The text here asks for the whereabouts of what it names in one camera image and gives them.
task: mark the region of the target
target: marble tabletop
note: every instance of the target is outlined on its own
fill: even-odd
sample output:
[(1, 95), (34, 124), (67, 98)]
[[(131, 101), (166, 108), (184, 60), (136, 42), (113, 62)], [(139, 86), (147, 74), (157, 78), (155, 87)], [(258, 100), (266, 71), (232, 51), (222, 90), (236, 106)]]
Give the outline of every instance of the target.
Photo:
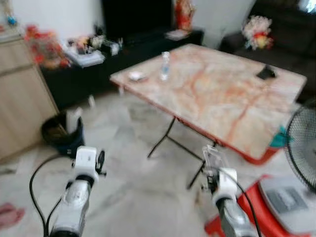
[[(188, 44), (170, 52), (170, 74), (161, 77), (162, 57), (115, 73), (111, 81), (188, 123), (209, 138), (260, 159), (306, 78), (273, 68), (277, 78), (256, 76), (264, 64)], [(134, 82), (129, 73), (142, 72)]]

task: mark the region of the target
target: television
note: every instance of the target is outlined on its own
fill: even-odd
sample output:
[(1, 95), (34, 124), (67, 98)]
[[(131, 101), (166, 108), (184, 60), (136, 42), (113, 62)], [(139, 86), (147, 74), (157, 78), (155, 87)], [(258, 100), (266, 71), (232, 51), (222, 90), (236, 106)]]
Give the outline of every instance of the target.
[(108, 39), (124, 40), (172, 28), (172, 0), (102, 0)]

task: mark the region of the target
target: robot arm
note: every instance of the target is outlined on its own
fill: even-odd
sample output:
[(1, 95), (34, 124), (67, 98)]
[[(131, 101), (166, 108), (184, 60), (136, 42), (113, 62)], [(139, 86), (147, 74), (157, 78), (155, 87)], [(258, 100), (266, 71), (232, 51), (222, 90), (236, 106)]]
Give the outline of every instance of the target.
[(49, 237), (81, 237), (85, 214), (94, 182), (98, 182), (104, 163), (102, 151), (97, 160), (97, 150), (79, 147), (75, 162), (75, 181), (68, 184), (59, 204), (59, 214)]
[(226, 237), (257, 237), (247, 214), (236, 200), (237, 172), (224, 166), (220, 153), (211, 146), (203, 149), (204, 173), (207, 177), (206, 189), (212, 193), (212, 202), (218, 208), (222, 230)]

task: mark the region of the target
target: wooden cabinet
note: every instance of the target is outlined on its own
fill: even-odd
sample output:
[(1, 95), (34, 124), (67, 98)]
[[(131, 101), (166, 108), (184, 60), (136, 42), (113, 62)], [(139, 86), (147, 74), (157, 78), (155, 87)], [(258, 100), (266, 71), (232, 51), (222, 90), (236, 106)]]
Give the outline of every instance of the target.
[(0, 159), (40, 142), (40, 126), (56, 114), (54, 102), (24, 50), (22, 41), (0, 44)]
[(0, 44), (0, 75), (33, 64), (22, 40)]

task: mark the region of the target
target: black cabinet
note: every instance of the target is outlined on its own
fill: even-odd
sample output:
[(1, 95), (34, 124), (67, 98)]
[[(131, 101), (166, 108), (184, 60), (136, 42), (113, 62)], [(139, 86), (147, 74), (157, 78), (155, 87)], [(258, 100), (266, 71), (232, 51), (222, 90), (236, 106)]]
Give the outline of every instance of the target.
[(87, 68), (72, 66), (57, 70), (42, 69), (42, 73), (57, 107), (63, 110), (87, 99), (89, 95), (109, 89), (111, 74), (188, 43), (201, 45), (203, 35), (203, 31), (194, 30), (187, 38), (179, 41), (155, 38), (125, 47), (118, 55), (107, 57), (103, 64)]

